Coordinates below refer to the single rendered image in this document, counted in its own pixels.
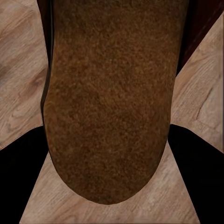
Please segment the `sandal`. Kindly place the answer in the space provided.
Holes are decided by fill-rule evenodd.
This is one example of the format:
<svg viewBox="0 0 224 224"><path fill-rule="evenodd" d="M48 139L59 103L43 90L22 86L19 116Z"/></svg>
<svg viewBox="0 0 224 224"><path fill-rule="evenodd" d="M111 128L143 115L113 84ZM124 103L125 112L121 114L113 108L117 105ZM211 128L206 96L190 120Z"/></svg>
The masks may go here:
<svg viewBox="0 0 224 224"><path fill-rule="evenodd" d="M112 205L155 174L175 79L224 0L37 0L48 56L49 154L77 195Z"/></svg>

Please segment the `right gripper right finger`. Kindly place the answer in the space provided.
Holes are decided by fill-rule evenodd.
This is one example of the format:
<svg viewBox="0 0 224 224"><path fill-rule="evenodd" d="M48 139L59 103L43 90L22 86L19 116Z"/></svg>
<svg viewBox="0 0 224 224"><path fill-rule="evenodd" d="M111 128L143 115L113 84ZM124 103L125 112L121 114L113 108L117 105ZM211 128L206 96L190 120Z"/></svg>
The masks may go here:
<svg viewBox="0 0 224 224"><path fill-rule="evenodd" d="M168 142L201 224L224 224L224 153L170 124Z"/></svg>

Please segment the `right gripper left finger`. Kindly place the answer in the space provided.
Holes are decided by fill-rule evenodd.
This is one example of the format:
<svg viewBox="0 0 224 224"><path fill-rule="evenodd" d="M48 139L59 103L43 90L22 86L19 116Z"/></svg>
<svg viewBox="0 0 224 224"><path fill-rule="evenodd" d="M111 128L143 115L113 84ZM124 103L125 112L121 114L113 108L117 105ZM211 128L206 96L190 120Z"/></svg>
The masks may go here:
<svg viewBox="0 0 224 224"><path fill-rule="evenodd" d="M48 152L44 126L0 151L0 224L19 224Z"/></svg>

